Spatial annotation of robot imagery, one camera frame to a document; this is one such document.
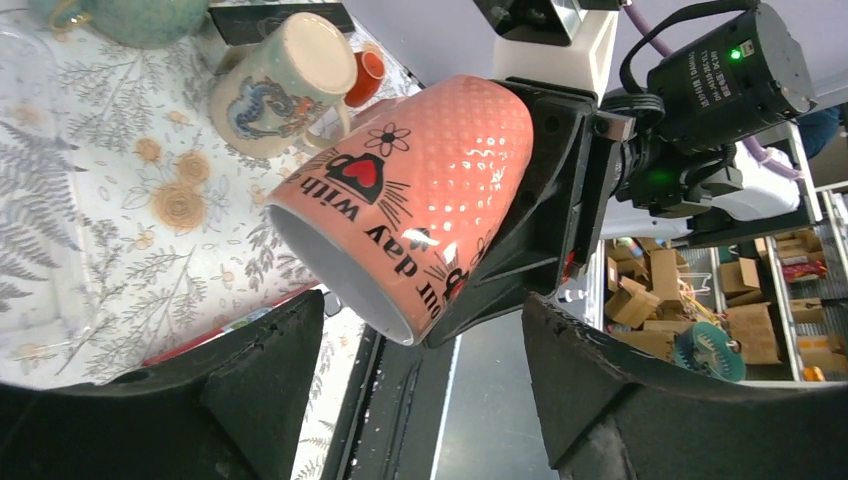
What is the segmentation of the green glazed mug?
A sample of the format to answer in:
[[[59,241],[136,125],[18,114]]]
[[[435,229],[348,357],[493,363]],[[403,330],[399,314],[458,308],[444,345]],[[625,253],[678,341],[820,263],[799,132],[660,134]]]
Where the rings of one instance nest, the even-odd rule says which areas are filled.
[[[124,46],[158,49],[192,34],[204,21],[209,0],[29,0],[28,7],[51,30],[89,25]]]

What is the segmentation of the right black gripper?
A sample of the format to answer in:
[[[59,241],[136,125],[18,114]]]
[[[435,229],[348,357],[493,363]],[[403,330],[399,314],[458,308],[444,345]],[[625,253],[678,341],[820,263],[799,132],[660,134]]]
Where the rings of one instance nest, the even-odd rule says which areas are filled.
[[[584,220],[594,215],[598,201],[581,204],[592,171],[593,126],[599,111],[595,95],[521,78],[500,84],[516,94],[531,115],[531,159],[486,253],[424,340],[427,348],[520,309],[532,293],[553,293],[566,266],[586,263],[596,237]],[[634,121],[633,133],[611,151],[614,169],[610,198],[597,227],[600,241],[686,241],[697,233],[690,225],[694,217],[714,209],[719,197],[742,190],[735,145],[685,155],[659,136],[665,108],[658,96],[612,92],[600,108]]]

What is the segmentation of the orange mug black handle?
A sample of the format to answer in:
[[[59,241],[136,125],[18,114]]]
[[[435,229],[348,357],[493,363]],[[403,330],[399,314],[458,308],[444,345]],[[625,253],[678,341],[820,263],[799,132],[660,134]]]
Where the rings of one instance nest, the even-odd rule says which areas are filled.
[[[354,58],[357,66],[357,78],[344,101],[350,108],[359,108],[379,90],[385,77],[386,67],[379,50],[362,50],[356,52]]]

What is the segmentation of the salmon pink mug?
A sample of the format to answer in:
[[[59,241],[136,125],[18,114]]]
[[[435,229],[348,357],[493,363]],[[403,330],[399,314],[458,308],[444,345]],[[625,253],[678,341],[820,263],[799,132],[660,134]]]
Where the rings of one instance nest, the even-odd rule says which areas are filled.
[[[515,93],[457,75],[372,110],[270,194],[268,217],[345,306],[415,345],[468,286],[533,140]]]

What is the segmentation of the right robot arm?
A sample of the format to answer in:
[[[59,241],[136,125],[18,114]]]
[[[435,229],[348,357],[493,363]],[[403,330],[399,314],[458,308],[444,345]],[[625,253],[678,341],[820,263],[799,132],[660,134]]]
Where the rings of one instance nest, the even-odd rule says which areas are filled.
[[[643,25],[627,1],[457,1],[493,33],[492,74],[529,109],[530,164],[479,266],[425,339],[550,296],[600,240],[731,245],[814,219],[801,150],[756,135],[816,105],[800,44],[760,1],[684,6]]]

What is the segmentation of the cream patterned mug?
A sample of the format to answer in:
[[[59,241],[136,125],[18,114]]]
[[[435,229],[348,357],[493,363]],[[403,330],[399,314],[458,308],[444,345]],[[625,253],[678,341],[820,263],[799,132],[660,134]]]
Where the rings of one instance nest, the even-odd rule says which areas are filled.
[[[220,137],[246,156],[276,157],[298,140],[318,153],[335,144],[310,131],[328,111],[336,111],[340,134],[350,133],[344,97],[356,80],[342,32],[322,16],[300,12],[218,82],[209,112]]]

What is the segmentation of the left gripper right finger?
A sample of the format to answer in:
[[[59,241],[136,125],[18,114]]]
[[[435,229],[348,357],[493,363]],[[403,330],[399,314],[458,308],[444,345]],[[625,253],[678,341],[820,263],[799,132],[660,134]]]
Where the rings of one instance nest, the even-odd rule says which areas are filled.
[[[769,389],[652,357],[549,305],[523,307],[550,467],[563,479],[843,479],[847,388]]]

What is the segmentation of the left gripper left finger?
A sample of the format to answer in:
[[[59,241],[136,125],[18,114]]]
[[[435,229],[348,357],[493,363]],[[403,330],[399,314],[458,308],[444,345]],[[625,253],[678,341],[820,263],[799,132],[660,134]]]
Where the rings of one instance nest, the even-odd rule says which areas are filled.
[[[105,385],[1,389],[5,479],[287,479],[319,355],[309,290]]]

